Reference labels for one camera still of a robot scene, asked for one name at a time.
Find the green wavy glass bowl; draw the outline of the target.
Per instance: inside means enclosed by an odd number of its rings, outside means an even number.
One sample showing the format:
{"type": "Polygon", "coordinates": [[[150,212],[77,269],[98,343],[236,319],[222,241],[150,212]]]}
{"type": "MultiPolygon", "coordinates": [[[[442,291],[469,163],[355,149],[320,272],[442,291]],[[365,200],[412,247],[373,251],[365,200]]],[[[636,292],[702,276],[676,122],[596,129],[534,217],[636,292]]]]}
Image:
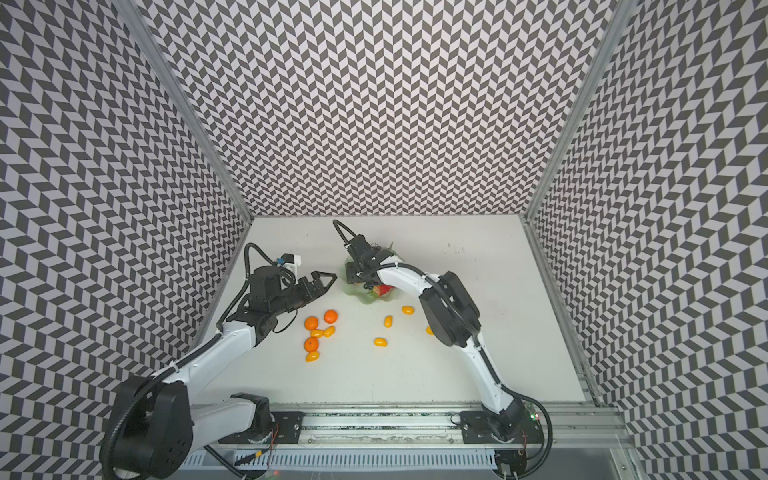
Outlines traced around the green wavy glass bowl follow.
{"type": "MultiPolygon", "coordinates": [[[[347,261],[353,261],[350,255],[346,257],[345,263],[347,261]]],[[[341,271],[340,279],[342,282],[342,291],[348,296],[355,297],[364,305],[371,305],[375,302],[390,302],[395,300],[398,296],[398,290],[395,289],[393,286],[391,286],[392,290],[386,296],[380,297],[380,298],[374,298],[370,293],[373,286],[365,286],[363,283],[355,284],[355,285],[348,284],[346,282],[344,268],[341,271]]]]}

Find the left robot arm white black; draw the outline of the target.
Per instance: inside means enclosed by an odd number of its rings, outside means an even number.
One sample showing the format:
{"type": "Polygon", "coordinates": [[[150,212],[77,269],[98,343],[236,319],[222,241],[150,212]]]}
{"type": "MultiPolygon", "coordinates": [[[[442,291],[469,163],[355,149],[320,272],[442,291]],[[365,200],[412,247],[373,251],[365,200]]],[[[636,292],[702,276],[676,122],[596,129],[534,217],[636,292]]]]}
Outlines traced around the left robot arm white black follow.
{"type": "Polygon", "coordinates": [[[215,334],[183,357],[115,389],[99,461],[106,479],[163,479],[187,456],[236,435],[271,441],[276,421],[264,396],[236,393],[208,406],[195,399],[230,364],[262,343],[278,316],[325,295],[334,273],[298,278],[283,265],[252,271],[216,326],[215,334]]]}

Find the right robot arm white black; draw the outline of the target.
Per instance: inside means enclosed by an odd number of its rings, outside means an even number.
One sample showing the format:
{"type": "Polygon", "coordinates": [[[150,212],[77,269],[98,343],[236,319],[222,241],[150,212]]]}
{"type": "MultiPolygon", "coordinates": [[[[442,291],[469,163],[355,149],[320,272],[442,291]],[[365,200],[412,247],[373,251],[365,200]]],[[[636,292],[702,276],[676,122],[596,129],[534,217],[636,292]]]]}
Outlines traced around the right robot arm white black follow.
{"type": "Polygon", "coordinates": [[[479,309],[455,273],[427,273],[403,261],[393,250],[369,243],[362,234],[343,242],[350,256],[345,265],[349,283],[367,288],[386,285],[414,296],[434,336],[461,352],[494,439],[508,443],[523,421],[537,420],[546,425],[545,446],[552,446],[549,412],[538,400],[504,384],[486,347],[479,309]]]}

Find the strawberry red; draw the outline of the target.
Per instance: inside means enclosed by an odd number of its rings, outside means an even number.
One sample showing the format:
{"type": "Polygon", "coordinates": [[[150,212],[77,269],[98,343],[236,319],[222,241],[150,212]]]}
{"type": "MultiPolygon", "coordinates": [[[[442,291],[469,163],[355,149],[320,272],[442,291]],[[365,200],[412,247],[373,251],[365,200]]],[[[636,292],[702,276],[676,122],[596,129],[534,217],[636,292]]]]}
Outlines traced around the strawberry red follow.
{"type": "Polygon", "coordinates": [[[392,290],[388,285],[374,285],[370,291],[374,298],[380,298],[386,296],[392,290]]]}

